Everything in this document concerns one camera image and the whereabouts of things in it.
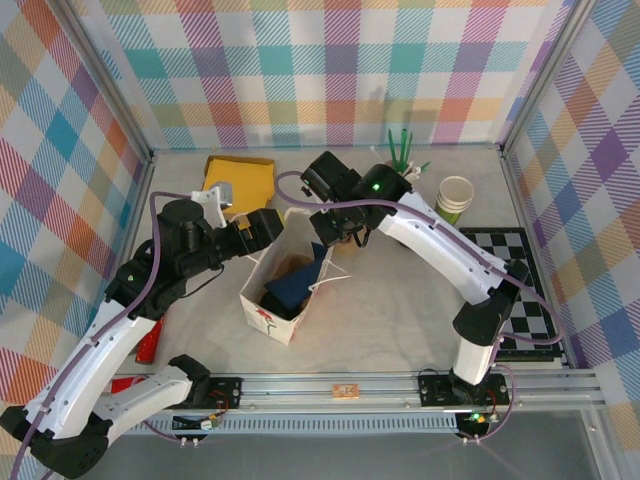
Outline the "white flower-print paper bag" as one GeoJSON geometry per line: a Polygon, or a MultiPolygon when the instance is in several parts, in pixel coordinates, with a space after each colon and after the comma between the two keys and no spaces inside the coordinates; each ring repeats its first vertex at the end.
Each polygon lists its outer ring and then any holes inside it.
{"type": "Polygon", "coordinates": [[[298,316],[286,321],[259,306],[261,297],[267,292],[265,284],[278,279],[274,277],[274,273],[283,258],[292,254],[314,258],[311,243],[322,243],[311,225],[310,217],[311,212],[305,209],[287,210],[284,214],[283,232],[274,243],[254,258],[253,270],[239,294],[247,324],[284,345],[291,342],[320,286],[349,277],[344,269],[332,262],[333,249],[325,246],[328,253],[322,263],[319,279],[311,285],[311,295],[303,302],[298,316]]]}

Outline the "red packet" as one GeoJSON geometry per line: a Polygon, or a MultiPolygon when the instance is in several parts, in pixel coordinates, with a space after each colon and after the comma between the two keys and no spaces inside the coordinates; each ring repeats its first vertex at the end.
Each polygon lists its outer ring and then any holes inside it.
{"type": "Polygon", "coordinates": [[[111,381],[110,393],[117,394],[145,380],[144,376],[116,378],[111,381]]]}

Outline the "brown pulp cup carrier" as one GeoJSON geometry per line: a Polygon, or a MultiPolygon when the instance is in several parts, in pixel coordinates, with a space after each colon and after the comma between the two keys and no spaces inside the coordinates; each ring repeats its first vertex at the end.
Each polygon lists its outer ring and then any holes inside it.
{"type": "Polygon", "coordinates": [[[312,262],[313,262],[313,259],[306,255],[300,255],[300,254],[287,255],[278,264],[274,273],[274,277],[280,278],[290,273],[294,273],[310,265],[312,262]]]}

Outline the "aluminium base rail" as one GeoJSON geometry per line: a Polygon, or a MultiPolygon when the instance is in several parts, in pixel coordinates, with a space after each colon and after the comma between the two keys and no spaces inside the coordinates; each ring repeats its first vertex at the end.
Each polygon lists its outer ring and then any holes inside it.
{"type": "MultiPolygon", "coordinates": [[[[233,414],[417,412],[415,372],[241,373],[233,414]],[[333,399],[334,384],[357,384],[357,399],[333,399]]],[[[591,370],[521,370],[506,376],[514,412],[601,409],[603,391],[591,370]]]]}

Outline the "aluminium frame post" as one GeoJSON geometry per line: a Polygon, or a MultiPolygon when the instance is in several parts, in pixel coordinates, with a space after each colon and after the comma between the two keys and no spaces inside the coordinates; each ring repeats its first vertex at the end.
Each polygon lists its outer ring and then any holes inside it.
{"type": "Polygon", "coordinates": [[[98,90],[104,95],[114,117],[131,142],[138,156],[146,163],[153,160],[153,151],[138,126],[128,103],[119,91],[106,63],[95,43],[88,35],[75,12],[70,0],[47,0],[49,7],[68,34],[79,56],[84,61],[86,69],[94,80],[98,90]]]}
{"type": "Polygon", "coordinates": [[[524,135],[546,90],[555,80],[598,0],[549,0],[534,31],[529,67],[497,139],[507,158],[524,135]]]}

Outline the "blue napkin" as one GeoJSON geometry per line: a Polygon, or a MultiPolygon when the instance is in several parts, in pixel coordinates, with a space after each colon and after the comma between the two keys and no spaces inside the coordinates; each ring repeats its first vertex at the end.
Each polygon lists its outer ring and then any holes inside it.
{"type": "Polygon", "coordinates": [[[311,247],[314,258],[310,263],[295,267],[291,272],[265,284],[266,291],[278,300],[286,310],[299,309],[311,295],[311,285],[319,279],[322,263],[328,249],[315,242],[311,243],[311,247]]]}

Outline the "black white chessboard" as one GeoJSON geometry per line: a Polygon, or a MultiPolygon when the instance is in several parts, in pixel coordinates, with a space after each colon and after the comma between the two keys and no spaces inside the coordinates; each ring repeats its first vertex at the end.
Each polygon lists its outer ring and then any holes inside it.
{"type": "MultiPolygon", "coordinates": [[[[506,263],[511,260],[524,263],[529,269],[525,284],[533,288],[541,297],[545,296],[533,250],[523,227],[462,227],[460,232],[477,246],[503,259],[506,263]]],[[[536,340],[548,339],[556,335],[552,318],[546,309],[528,293],[518,297],[510,318],[504,324],[504,330],[536,340]]],[[[514,339],[504,340],[496,359],[500,363],[551,363],[559,368],[567,365],[561,343],[544,346],[514,339]]]]}

